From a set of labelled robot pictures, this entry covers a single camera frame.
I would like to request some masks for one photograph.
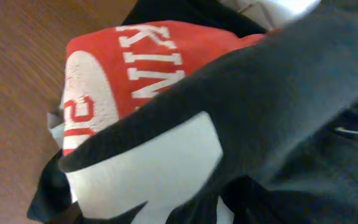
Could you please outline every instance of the pile of clothes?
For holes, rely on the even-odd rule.
[[[62,109],[33,220],[78,201],[75,223],[358,222],[358,4],[266,30],[140,0],[67,45]]]

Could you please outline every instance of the white lettering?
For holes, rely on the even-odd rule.
[[[150,54],[138,54],[134,55],[132,52],[124,52],[125,63],[133,63],[136,60],[154,60],[159,62],[173,62],[174,65],[181,65],[181,57],[178,53],[171,55],[150,55]]]
[[[139,78],[161,78],[165,79],[158,83],[141,88],[132,92],[133,98],[152,98],[158,95],[156,90],[170,86],[185,77],[183,70],[178,70],[175,73],[165,72],[151,72],[151,71],[137,71],[136,68],[128,68],[129,80],[138,80]]]
[[[136,43],[143,39],[144,37],[150,37],[156,44],[166,46],[169,49],[175,49],[176,45],[173,43],[173,41],[166,40],[162,41],[160,38],[150,30],[143,30],[139,33],[133,35],[132,37],[119,37],[118,41],[121,45],[121,47],[130,47],[133,43]]]
[[[65,136],[63,142],[63,149],[76,149],[80,144],[85,142],[90,137],[89,134]]]
[[[116,27],[116,31],[125,31],[125,30],[139,30],[139,31],[151,30],[151,31],[154,31],[154,32],[158,32],[159,34],[161,34],[165,38],[169,38],[168,28],[166,28],[166,27],[155,27],[155,26],[150,26],[150,25],[136,25],[136,26],[120,26],[120,27]]]

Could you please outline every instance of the wooden floor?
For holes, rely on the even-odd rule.
[[[46,112],[60,101],[66,44],[118,26],[135,2],[0,0],[0,223],[31,223],[40,171],[58,151]]]

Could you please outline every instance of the white graphic print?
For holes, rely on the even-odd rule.
[[[154,27],[154,26],[122,26],[116,27],[116,31],[124,30],[139,30],[137,34],[132,37],[122,36],[118,38],[121,47],[130,47],[132,44],[142,40],[145,37],[149,37],[157,45],[166,46],[169,49],[175,49],[176,45],[171,40],[161,40],[157,34],[162,35],[165,38],[169,38],[168,29],[166,27]]]
[[[147,202],[133,223],[159,224],[202,188],[222,155],[214,125],[202,112],[130,151],[67,176],[84,217],[114,218]]]
[[[85,98],[91,100],[92,112],[90,107],[87,107],[90,106],[90,101],[86,103]],[[67,59],[63,102],[64,104],[73,102],[71,106],[64,109],[64,151],[76,149],[92,134],[118,121],[116,102],[106,74],[99,62],[87,52],[76,51]],[[88,119],[73,120],[73,117],[85,118],[88,115]],[[71,189],[71,202],[76,201],[76,194]]]
[[[234,213],[226,206],[219,196],[216,205],[216,224],[233,224]]]
[[[349,134],[357,134],[358,135],[358,131],[351,131],[351,130],[346,130],[343,127],[338,127],[335,129],[336,131],[339,132],[343,132],[343,133],[349,133]]]
[[[164,80],[145,86],[140,90],[132,92],[133,98],[152,98],[158,95],[156,90],[170,86],[185,77],[185,72],[178,70],[175,73],[138,71],[136,68],[128,68],[129,80],[140,78],[163,78]]]
[[[150,55],[150,54],[137,54],[132,52],[124,52],[125,63],[134,63],[136,60],[153,60],[158,62],[173,62],[174,65],[181,65],[181,57],[178,53],[172,53],[171,55]]]

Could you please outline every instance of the red fabric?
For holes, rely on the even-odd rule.
[[[131,44],[125,45],[125,41],[120,42],[120,39],[126,38],[126,40],[132,40],[140,36],[143,36],[143,38],[138,39]],[[139,74],[137,73],[138,71],[145,71],[146,73],[143,73],[143,75],[146,74],[147,76],[156,75],[154,72],[174,73],[173,75],[163,74],[165,77],[180,77],[181,74],[187,76],[214,59],[233,50],[254,45],[263,38],[264,35],[256,34],[239,39],[234,34],[225,30],[197,26],[184,22],[149,22],[134,26],[105,29],[77,37],[68,44],[67,57],[69,58],[74,52],[84,51],[97,60],[108,80],[109,89],[113,95],[113,101],[117,108],[118,119],[122,119],[152,98],[147,95],[136,96],[140,97],[136,98],[132,95],[133,92],[156,83],[163,86],[163,88],[158,88],[154,92],[161,92],[172,85],[165,86],[166,83],[160,83],[161,81],[168,80],[166,78],[141,76],[138,80],[133,79],[133,77],[132,80],[130,80],[130,70],[134,72],[135,76]],[[162,44],[162,42],[166,41],[172,42],[170,47],[167,43],[165,43],[167,45]],[[138,59],[133,62],[126,62],[124,60],[124,53],[132,55],[148,55],[146,57],[150,57],[150,55],[172,56],[172,54],[174,54],[177,56],[176,59],[180,57],[181,60],[174,60],[172,57],[169,58],[168,61],[161,61],[159,58],[159,60]],[[92,76],[89,72],[86,74],[80,72],[79,75]],[[66,82],[68,82],[69,78],[72,78],[71,75],[66,74]],[[65,91],[70,90],[72,93],[72,91],[78,89],[78,91],[82,91],[85,94],[84,98],[81,100],[76,99],[75,97],[70,98],[70,96],[64,98],[65,121],[67,127],[66,133],[69,132],[73,135],[73,132],[75,134],[76,129],[82,129],[81,133],[83,133],[84,126],[91,129],[89,133],[97,133],[100,130],[98,130],[98,128],[92,129],[92,119],[94,119],[94,113],[98,113],[98,110],[100,109],[94,112],[94,109],[90,108],[90,106],[103,104],[103,99],[94,102],[95,98],[92,97],[92,92],[96,90],[93,90],[91,87],[88,88],[86,84],[78,85],[76,87],[77,89],[73,88],[73,85],[70,84],[70,86],[68,86],[68,83],[66,83]],[[87,102],[87,100],[84,99],[87,99],[88,103],[86,106],[80,108],[78,106],[79,103]],[[88,123],[78,125],[80,128],[73,128],[76,127],[76,125],[72,124],[75,122]],[[100,123],[103,121],[96,119],[95,122]],[[74,145],[71,144],[70,147],[65,148],[63,145],[64,154],[72,151],[74,149],[73,147],[79,146],[83,142],[83,139],[78,140],[78,143],[76,141],[74,142]]]

